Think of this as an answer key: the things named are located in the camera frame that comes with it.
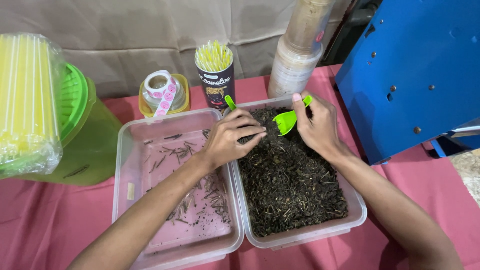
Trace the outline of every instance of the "green lid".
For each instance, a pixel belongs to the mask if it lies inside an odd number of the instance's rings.
[[[72,64],[67,63],[61,89],[61,135],[63,141],[77,126],[85,112],[88,101],[88,86],[85,76]]]

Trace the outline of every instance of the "plastic bag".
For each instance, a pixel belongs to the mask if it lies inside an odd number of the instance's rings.
[[[52,173],[62,156],[61,48],[38,34],[0,35],[0,179]]]

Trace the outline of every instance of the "green plastic container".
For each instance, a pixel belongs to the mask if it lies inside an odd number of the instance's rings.
[[[29,173],[16,178],[75,185],[93,185],[115,174],[120,121],[96,96],[95,84],[67,64],[62,87],[63,156],[52,174]]]

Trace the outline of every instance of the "fingernail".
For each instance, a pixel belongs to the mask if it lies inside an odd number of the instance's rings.
[[[293,94],[293,95],[292,95],[292,100],[293,100],[293,101],[299,101],[299,100],[301,100],[300,94],[299,94],[299,93]]]

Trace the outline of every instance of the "green plastic scoop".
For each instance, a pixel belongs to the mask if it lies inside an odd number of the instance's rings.
[[[310,95],[306,96],[303,99],[303,103],[305,104],[305,107],[310,105],[310,102],[312,101],[312,97]],[[273,119],[273,121],[276,122],[278,129],[280,130],[279,136],[283,136],[290,132],[292,130],[293,126],[295,126],[295,123],[297,122],[297,115],[295,114],[295,111],[287,111],[284,113],[281,113]]]
[[[233,103],[233,100],[229,95],[225,96],[225,101],[227,102],[228,106],[230,107],[230,110],[233,111],[234,109],[237,108],[237,106],[235,106],[235,103]]]

